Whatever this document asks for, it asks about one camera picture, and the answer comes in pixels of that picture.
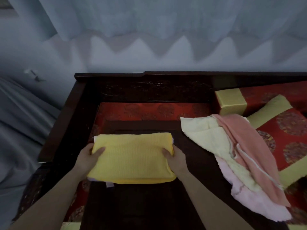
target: sheer curtain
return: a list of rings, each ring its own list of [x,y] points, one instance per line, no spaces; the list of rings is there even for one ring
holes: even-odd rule
[[[9,0],[32,30],[64,41],[91,29],[107,37],[145,32],[168,38],[190,32],[212,42],[229,32],[267,40],[307,39],[307,0]]]
[[[39,167],[38,154],[60,110],[0,77],[0,229],[15,217],[23,191]]]

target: towel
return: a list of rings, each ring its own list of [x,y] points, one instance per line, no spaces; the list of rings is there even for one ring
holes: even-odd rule
[[[162,154],[163,148],[173,154],[170,133],[95,136],[92,153],[101,147],[106,149],[89,178],[118,184],[154,184],[176,178]]]
[[[285,206],[276,204],[270,200],[263,190],[251,191],[238,179],[229,168],[226,161],[215,156],[217,163],[225,179],[232,184],[231,195],[242,205],[255,213],[259,213],[273,221],[287,221],[292,218]]]
[[[226,131],[233,145],[231,156],[236,162],[250,170],[255,181],[273,202],[289,207],[275,158],[258,132],[240,115],[212,116]]]
[[[202,148],[223,158],[239,180],[250,190],[261,187],[251,177],[250,172],[231,157],[231,145],[224,129],[212,116],[202,118],[180,118],[184,134]]]

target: light pink towel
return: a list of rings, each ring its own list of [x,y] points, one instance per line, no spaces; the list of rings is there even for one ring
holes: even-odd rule
[[[212,115],[233,144],[236,162],[250,170],[255,181],[276,204],[290,206],[282,185],[275,158],[258,132],[242,116]]]
[[[227,162],[215,157],[223,176],[232,184],[231,195],[242,205],[253,212],[259,213],[274,221],[286,221],[292,218],[285,206],[273,203],[263,190],[254,192],[249,190],[229,168]]]

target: pile of towels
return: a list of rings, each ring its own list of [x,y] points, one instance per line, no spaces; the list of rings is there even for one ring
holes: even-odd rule
[[[275,158],[246,118],[233,114],[180,119],[185,135],[215,155],[237,201],[270,220],[292,218]]]

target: wall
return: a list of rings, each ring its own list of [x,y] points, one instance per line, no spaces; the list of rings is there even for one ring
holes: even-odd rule
[[[0,73],[44,100],[61,107],[76,72],[142,71],[303,71],[307,42],[282,36],[261,42],[232,34],[218,43],[192,35],[160,40],[146,34],[106,38],[89,31],[63,42],[57,35],[45,42],[13,10],[0,10]],[[46,81],[23,73],[31,68]]]

